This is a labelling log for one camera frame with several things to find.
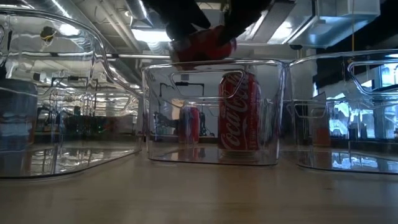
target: ceiling light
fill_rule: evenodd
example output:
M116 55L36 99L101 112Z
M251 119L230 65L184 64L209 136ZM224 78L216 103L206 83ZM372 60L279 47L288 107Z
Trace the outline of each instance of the ceiling light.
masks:
M79 35L80 30L69 24L62 24L59 28L60 33L65 36Z
M390 55L387 55L387 57L398 58L398 54L390 54Z
M18 6L12 4L0 4L0 7L18 7Z
M170 38L163 30L131 30L137 40L144 42L169 42Z

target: table surface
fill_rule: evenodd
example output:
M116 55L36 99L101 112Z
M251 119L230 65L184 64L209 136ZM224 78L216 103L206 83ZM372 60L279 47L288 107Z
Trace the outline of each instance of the table surface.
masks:
M157 164L144 152L69 178L1 182L1 223L397 223L398 177Z

